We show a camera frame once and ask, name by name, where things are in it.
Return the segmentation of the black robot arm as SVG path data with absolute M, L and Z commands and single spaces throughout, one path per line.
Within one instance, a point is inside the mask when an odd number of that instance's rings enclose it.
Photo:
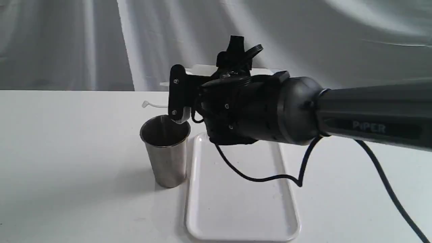
M 250 75 L 262 51 L 220 57 L 222 67 L 198 87 L 193 107 L 217 145 L 267 140 L 308 145 L 339 136 L 431 150 L 431 83 L 326 89 L 288 71 Z

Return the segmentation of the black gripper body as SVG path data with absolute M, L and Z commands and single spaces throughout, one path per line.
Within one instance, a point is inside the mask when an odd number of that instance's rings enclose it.
M 286 142 L 277 114 L 284 78 L 290 78 L 289 72 L 236 76 L 204 84 L 194 108 L 203 118 L 210 141 L 216 145 Z

